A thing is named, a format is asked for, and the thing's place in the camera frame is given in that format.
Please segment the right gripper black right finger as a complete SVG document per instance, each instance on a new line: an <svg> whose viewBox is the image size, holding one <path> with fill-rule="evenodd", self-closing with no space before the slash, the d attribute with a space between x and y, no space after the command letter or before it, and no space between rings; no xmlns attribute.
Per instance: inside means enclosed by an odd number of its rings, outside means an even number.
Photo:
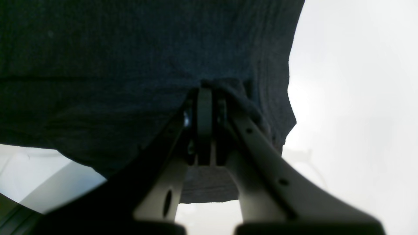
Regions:
<svg viewBox="0 0 418 235"><path fill-rule="evenodd" d="M242 224L235 235L382 235L371 215L299 174L227 95L215 92L213 162L238 189Z"/></svg>

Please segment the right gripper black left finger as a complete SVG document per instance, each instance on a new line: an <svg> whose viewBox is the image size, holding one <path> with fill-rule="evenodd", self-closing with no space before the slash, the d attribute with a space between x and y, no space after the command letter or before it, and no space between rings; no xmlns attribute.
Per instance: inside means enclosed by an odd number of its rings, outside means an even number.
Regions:
<svg viewBox="0 0 418 235"><path fill-rule="evenodd" d="M188 165L197 89L126 168L43 218L44 235L185 235L174 222Z"/></svg>

